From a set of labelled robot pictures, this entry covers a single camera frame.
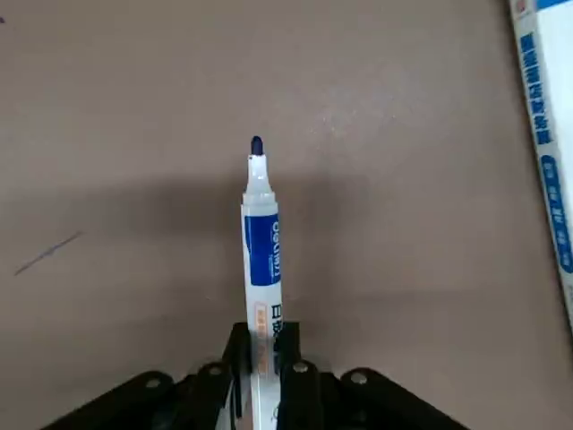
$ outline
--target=metal screw head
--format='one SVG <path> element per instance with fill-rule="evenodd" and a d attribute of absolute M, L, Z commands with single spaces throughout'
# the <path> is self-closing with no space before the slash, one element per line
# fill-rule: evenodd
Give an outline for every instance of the metal screw head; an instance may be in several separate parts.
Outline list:
<path fill-rule="evenodd" d="M 145 383 L 145 388 L 158 388 L 161 385 L 161 381 L 159 379 L 149 379 Z"/>
<path fill-rule="evenodd" d="M 295 369 L 295 372 L 297 372 L 298 374 L 303 374 L 308 370 L 308 366 L 306 365 L 305 362 L 299 361 L 298 363 L 295 363 L 293 365 L 293 369 Z"/>
<path fill-rule="evenodd" d="M 354 372 L 350 375 L 350 381 L 353 383 L 357 383 L 358 385 L 364 385 L 368 382 L 368 378 L 365 374 L 361 374 L 360 372 Z"/>
<path fill-rule="evenodd" d="M 222 373 L 223 373 L 223 371 L 221 370 L 221 368 L 218 365 L 214 365 L 213 367 L 211 367 L 211 369 L 209 369 L 209 374 L 211 376 L 219 376 Z"/>

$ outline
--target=pencil mark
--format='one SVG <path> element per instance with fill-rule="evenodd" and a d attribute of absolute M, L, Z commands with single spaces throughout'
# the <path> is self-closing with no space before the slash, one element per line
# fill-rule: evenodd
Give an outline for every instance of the pencil mark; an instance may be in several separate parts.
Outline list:
<path fill-rule="evenodd" d="M 32 267 L 34 264 L 36 264 L 37 262 L 39 262 L 40 260 L 44 260 L 46 257 L 49 257 L 51 255 L 53 255 L 58 249 L 60 249 L 63 246 L 68 245 L 70 242 L 74 241 L 75 239 L 77 239 L 78 237 L 83 236 L 83 231 L 76 231 L 73 235 L 71 235 L 70 237 L 68 237 L 67 239 L 63 240 L 62 242 L 55 244 L 53 246 L 50 246 L 46 251 L 44 251 L 42 254 L 38 255 L 36 258 L 34 258 L 33 260 L 30 260 L 29 262 L 26 262 L 23 266 L 21 266 L 20 269 L 18 269 L 15 273 L 14 276 L 18 276 L 21 273 L 25 272 L 27 269 L 29 269 L 30 267 Z"/>

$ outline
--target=whiteboard marker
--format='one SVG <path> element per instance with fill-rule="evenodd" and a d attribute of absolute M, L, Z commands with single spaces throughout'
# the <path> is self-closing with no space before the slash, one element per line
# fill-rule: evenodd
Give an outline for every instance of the whiteboard marker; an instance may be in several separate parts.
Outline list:
<path fill-rule="evenodd" d="M 280 402 L 274 339 L 282 328 L 278 205 L 270 188 L 262 140 L 254 136 L 243 193 L 244 288 L 251 333 L 251 403 L 254 430 L 274 430 Z"/>

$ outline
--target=blue label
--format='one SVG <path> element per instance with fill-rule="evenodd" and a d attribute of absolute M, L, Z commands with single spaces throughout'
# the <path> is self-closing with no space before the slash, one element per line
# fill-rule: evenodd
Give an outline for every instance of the blue label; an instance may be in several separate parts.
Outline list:
<path fill-rule="evenodd" d="M 251 283 L 267 287 L 279 282 L 278 215 L 244 217 L 244 235 L 251 259 Z"/>
<path fill-rule="evenodd" d="M 568 1 L 569 0 L 537 0 L 537 9 L 545 9 Z"/>
<path fill-rule="evenodd" d="M 549 155 L 541 157 L 541 170 L 543 172 L 543 182 L 545 183 L 545 192 L 547 193 L 547 202 L 549 213 L 553 225 L 553 235 L 559 263 L 567 273 L 573 272 L 573 256 L 571 255 L 571 243 L 569 242 L 569 230 L 567 228 L 567 218 L 563 199 L 561 197 L 561 185 L 557 164 L 555 158 Z"/>
<path fill-rule="evenodd" d="M 534 138 L 538 145 L 551 143 L 552 129 L 550 127 L 545 98 L 543 97 L 543 83 L 535 35 L 533 32 L 524 34 L 519 38 L 519 54 L 523 67 L 526 97 L 529 104 L 529 119 L 534 128 Z"/>

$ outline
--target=box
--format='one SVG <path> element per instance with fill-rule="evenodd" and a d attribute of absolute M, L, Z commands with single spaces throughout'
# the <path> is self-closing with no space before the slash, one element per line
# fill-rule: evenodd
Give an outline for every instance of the box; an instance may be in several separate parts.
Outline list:
<path fill-rule="evenodd" d="M 573 331 L 573 0 L 510 0 L 543 196 Z"/>

